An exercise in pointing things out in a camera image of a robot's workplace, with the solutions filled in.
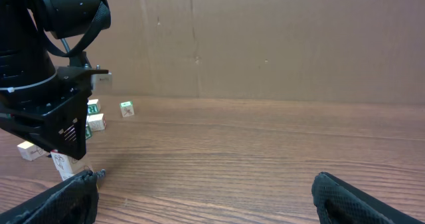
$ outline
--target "wood grain surface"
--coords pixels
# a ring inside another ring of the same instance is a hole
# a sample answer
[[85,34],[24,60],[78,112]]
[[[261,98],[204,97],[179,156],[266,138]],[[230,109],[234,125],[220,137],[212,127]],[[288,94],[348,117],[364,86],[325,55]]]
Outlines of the wood grain surface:
[[[119,103],[133,101],[122,118]],[[106,169],[97,223],[317,223],[328,171],[425,221],[423,106],[101,96],[87,143]],[[0,132],[0,212],[60,182]]]

